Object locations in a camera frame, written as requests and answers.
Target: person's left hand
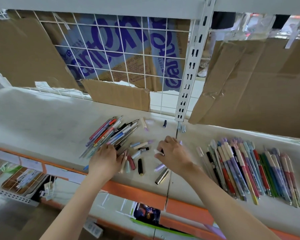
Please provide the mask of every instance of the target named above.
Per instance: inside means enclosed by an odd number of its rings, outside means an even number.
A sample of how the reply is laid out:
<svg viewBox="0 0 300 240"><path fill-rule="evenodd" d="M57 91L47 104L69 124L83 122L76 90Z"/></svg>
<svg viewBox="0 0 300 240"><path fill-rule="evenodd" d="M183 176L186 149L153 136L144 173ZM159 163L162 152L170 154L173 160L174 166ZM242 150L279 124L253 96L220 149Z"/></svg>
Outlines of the person's left hand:
<svg viewBox="0 0 300 240"><path fill-rule="evenodd" d="M89 161L89 175L101 177L106 183L121 168L123 154L117 157L116 149L113 145L103 144Z"/></svg>

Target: tiled floor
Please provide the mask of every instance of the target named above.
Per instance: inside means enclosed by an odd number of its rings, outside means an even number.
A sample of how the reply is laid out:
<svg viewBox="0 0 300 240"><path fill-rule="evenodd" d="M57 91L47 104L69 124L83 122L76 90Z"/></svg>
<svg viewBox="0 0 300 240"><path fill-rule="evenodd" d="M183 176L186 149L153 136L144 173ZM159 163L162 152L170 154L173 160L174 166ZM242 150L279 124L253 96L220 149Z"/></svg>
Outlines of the tiled floor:
<svg viewBox="0 0 300 240"><path fill-rule="evenodd" d="M40 204L38 207L26 205L0 196L0 240L38 240L58 216L59 210ZM110 228L103 228L100 240L132 240ZM82 230L79 240L96 239Z"/></svg>

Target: barcode sticker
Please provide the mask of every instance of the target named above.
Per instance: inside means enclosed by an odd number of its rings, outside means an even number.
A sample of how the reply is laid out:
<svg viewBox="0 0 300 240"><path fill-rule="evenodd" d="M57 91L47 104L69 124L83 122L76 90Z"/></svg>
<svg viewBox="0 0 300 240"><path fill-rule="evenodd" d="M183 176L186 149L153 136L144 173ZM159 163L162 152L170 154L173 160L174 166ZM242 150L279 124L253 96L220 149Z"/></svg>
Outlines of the barcode sticker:
<svg viewBox="0 0 300 240"><path fill-rule="evenodd" d="M96 221L92 219L87 219L83 228L91 233L95 238L99 238L103 230L96 225Z"/></svg>

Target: person's right arm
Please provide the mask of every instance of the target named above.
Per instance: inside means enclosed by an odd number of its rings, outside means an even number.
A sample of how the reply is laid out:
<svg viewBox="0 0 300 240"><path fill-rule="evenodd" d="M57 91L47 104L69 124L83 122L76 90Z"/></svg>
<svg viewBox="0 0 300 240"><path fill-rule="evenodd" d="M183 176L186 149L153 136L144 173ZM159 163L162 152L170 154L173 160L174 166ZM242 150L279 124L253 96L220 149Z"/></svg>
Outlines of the person's right arm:
<svg viewBox="0 0 300 240"><path fill-rule="evenodd" d="M156 154L155 157L187 181L228 240L280 240L212 181L200 166L192 163L190 155L175 138L167 136L157 149L163 149L164 156Z"/></svg>

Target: person's left arm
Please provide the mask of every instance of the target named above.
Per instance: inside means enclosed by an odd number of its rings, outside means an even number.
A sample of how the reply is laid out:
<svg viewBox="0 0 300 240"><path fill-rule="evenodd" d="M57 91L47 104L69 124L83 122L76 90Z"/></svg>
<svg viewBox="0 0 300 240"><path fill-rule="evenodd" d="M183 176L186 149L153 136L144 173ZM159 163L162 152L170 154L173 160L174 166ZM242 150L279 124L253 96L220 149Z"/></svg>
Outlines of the person's left arm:
<svg viewBox="0 0 300 240"><path fill-rule="evenodd" d="M89 162L89 173L40 240L77 240L100 189L121 167L113 145L102 145Z"/></svg>

